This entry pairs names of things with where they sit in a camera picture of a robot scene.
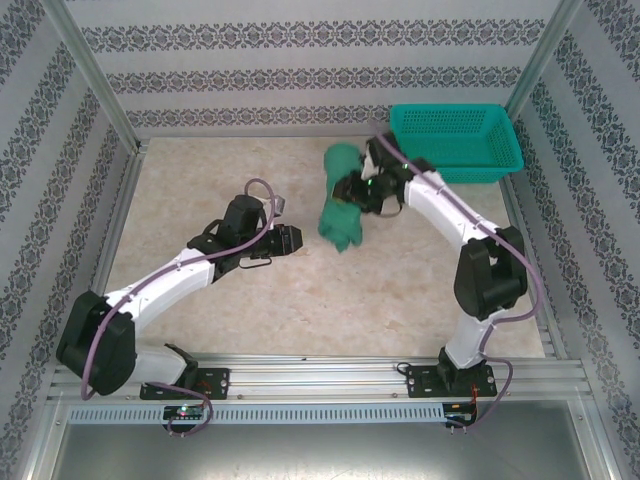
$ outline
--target metal base plate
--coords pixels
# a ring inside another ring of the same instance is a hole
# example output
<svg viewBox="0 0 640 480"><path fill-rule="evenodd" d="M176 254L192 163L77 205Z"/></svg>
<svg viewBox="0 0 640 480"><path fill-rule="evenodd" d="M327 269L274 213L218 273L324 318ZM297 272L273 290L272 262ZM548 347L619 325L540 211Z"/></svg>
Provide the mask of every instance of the metal base plate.
<svg viewBox="0 0 640 480"><path fill-rule="evenodd" d="M209 400L226 400L229 391L229 372L228 368L199 368L193 390L206 395ZM140 387L140 399L193 400L193 397L143 384Z"/></svg>
<svg viewBox="0 0 640 480"><path fill-rule="evenodd" d="M409 398L471 397L473 386L477 388L478 397L495 397L498 394L493 369L489 365L467 373L451 390L447 390L436 365L409 365L404 374Z"/></svg>

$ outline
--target marble-patterned surface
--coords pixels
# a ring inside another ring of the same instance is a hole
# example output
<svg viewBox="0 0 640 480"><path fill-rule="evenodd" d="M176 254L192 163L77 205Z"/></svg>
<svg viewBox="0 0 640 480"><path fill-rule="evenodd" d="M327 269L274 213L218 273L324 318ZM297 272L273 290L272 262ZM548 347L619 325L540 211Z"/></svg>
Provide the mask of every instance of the marble-patterned surface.
<svg viewBox="0 0 640 480"><path fill-rule="evenodd" d="M317 233L324 151L358 138L157 138L151 141L107 291L164 264L222 218L245 182L262 177L287 200L282 223L304 247L271 266L236 270L182 300L143 332L192 352L295 355L437 355L455 330L457 253L424 218L363 216L364 242L338 254ZM266 196L260 186L252 193ZM499 186L454 190L508 224ZM393 210L396 205L389 205ZM523 298L519 311L530 307ZM533 320L501 326L488 353L544 356Z"/></svg>

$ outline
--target vented metal strip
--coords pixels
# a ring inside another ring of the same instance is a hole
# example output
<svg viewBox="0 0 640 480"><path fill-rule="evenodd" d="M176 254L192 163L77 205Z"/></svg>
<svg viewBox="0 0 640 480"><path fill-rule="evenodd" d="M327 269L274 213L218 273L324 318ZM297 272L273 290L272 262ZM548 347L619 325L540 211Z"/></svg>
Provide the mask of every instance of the vented metal strip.
<svg viewBox="0 0 640 480"><path fill-rule="evenodd" d="M73 425L149 425L163 422L164 405L74 407ZM367 405L215 405L214 423L222 425L415 423L445 420L441 403ZM176 425L199 421L176 420Z"/></svg>

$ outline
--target green cloth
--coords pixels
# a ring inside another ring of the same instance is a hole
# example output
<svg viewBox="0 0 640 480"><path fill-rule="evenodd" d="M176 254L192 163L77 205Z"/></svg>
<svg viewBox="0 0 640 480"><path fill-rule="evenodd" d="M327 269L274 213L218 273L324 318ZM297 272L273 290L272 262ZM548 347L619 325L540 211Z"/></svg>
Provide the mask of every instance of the green cloth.
<svg viewBox="0 0 640 480"><path fill-rule="evenodd" d="M339 180L353 171L362 170L360 150L348 143L332 145L324 154L324 170L327 173L327 200L320 216L318 233L342 253L349 245L358 246L362 243L362 212L357 205L336 202L331 194Z"/></svg>

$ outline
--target cable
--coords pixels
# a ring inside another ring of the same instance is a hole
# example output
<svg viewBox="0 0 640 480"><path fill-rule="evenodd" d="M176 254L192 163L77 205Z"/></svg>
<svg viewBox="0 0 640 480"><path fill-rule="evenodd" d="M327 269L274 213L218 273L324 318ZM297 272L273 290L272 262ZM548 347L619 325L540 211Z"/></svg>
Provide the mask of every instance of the cable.
<svg viewBox="0 0 640 480"><path fill-rule="evenodd" d="M494 320L490 324L489 328L487 328L487 331L485 332L484 336L482 337L482 340L480 341L479 351L482 357L485 360L490 362L504 363L507 366L508 374L502 389L498 393L495 400L491 403L491 406L476 422L473 423L473 425L470 425L469 427L465 428L465 432L466 432L466 430L475 428L477 425L484 422L484 420L497 408L498 404L500 403L500 400L502 400L502 397L504 397L504 395L507 393L507 389L509 388L509 385L511 385L511 381L513 379L513 364L509 360L504 358L488 357L487 355L485 355L484 349L487 345L487 342L489 341L489 337L495 330L496 325L499 325L501 323L512 323L512 322L519 322L521 320L526 320L528 318L534 317L540 311L540 308L542 307L542 291L543 291L542 280L540 279L538 272L536 272L535 268L533 268L533 265L529 263L529 261L525 258L524 255L522 255L509 242L499 237L495 232L491 231L489 228L479 223L475 218L475 216L473 215L473 213L469 212L453 195L449 193L449 191L446 188L443 188L446 186L446 183L443 182L442 185L438 185L432 179L424 175L423 172L420 171L420 169L418 169L408 158L406 158L400 151L398 151L398 149L396 149L393 145L391 145L391 143L389 143L389 141L386 138L384 138L382 133L380 133L380 130L378 129L375 120L371 119L369 121L369 124L373 127L375 136L378 139L378 141L391 155L393 155L401 163L407 165L407 168L409 168L409 170L411 170L416 176L422 179L427 185L429 185L431 188L436 190L438 193L441 193L449 201L449 203L456 208L456 210L458 210L462 215L464 215L465 218L467 218L470 222L472 222L482 233L490 237L498 245L507 249L507 251L511 253L514 257L516 257L516 259L524 266L524 268L527 270L527 272L531 276L531 279L533 280L536 299L531 310L521 315L514 315L512 317L506 317L506 318L500 318L500 319ZM449 420L449 422L457 424L458 426L462 426L462 424L454 420Z"/></svg>
<svg viewBox="0 0 640 480"><path fill-rule="evenodd" d="M203 405L206 405L207 409L209 410L209 415L207 416L207 418L201 424L196 425L188 432L178 433L175 430L172 430L171 425L173 424L174 419L170 418L169 423L167 424L167 431L169 432L170 436L181 437L181 438L188 437L190 435L198 433L200 430L202 430L204 427L206 427L209 424L211 419L213 419L213 404L211 403L211 400L209 400L209 398L206 395L200 392L196 392L194 390L189 390L187 388L182 388L182 387L176 387L175 385L168 385L166 383L147 382L147 385L151 385L152 387L155 387L155 388L161 388L163 390L171 390L173 392L184 393L186 395L191 395L192 397L200 398L203 401Z"/></svg>
<svg viewBox="0 0 640 480"><path fill-rule="evenodd" d="M210 255L202 255L202 256L199 256L199 257L194 257L194 258L191 258L189 260L185 260L183 262L178 262L178 263L175 263L175 264L172 264L172 265L168 265L165 268L162 268L162 269L158 270L157 272L149 275L148 278L142 280L138 285L136 285L131 290L131 292L129 292L128 295L125 295L124 297L122 297L122 299L120 299L120 301L118 301L111 308L111 310L109 310L109 312L107 312L107 314L105 315L105 317L102 320L102 322L100 322L100 325L98 326L98 330L96 331L95 336L93 337L93 341L91 342L91 347L89 348L89 353L87 354L87 360L86 360L86 362L84 364L84 370L82 372L82 383L80 385L80 397L83 400L89 400L91 397L93 397L95 395L95 390L92 390L91 392L88 391L89 376L91 375L91 369L93 367L93 361L95 359L96 351L98 350L98 345L100 344L100 340L102 339L102 335L104 335L104 332L107 329L107 325L109 325L109 322L111 321L111 319L113 319L113 317L116 315L118 310L120 310L126 303L131 302L134 299L134 297L138 293L140 293L145 287L147 287L149 284L153 283L154 281L156 281L158 278L162 277L163 275L166 275L167 273L172 272L172 271L174 271L174 270L176 270L178 268L185 267L187 265L191 265L192 263L201 262L203 260L213 260L213 259L216 259L216 258L224 257L226 255L233 255L234 253L241 252L242 250L245 250L245 249L251 247L252 245L254 245L256 242L258 242L262 237L264 237L267 234L267 232L269 231L269 226L271 225L271 223L273 222L273 219L275 218L276 196L275 196L275 193L273 192L273 189L271 188L271 185L269 185L267 182L265 182L261 178L253 178L253 179L249 180L246 183L246 185L244 186L245 195L248 195L249 187L254 183L260 183L261 185L264 185L264 187L269 192L269 201L270 201L270 204L271 204L271 211L269 212L269 219L265 223L265 225L262 228L262 230L260 230L260 232L258 232L258 234L255 237L253 237L251 240L248 240L247 242L245 242L242 245L239 245L237 247L230 248L230 249L224 250L222 252L212 253ZM168 385L168 386L171 387L170 388L171 390L180 391L182 393L185 393L185 394L188 394L188 395L193 395L193 396L196 396L198 398L202 398L202 396L204 396L204 395L202 395L202 394L200 394L198 392L194 392L192 390L187 390L187 389L183 389L183 388L180 388L180 387L174 387L174 386L171 386L171 385ZM212 416L210 415L207 418L207 421L205 423L203 423L202 425L206 425L207 423L209 423L211 421L211 418L212 418Z"/></svg>

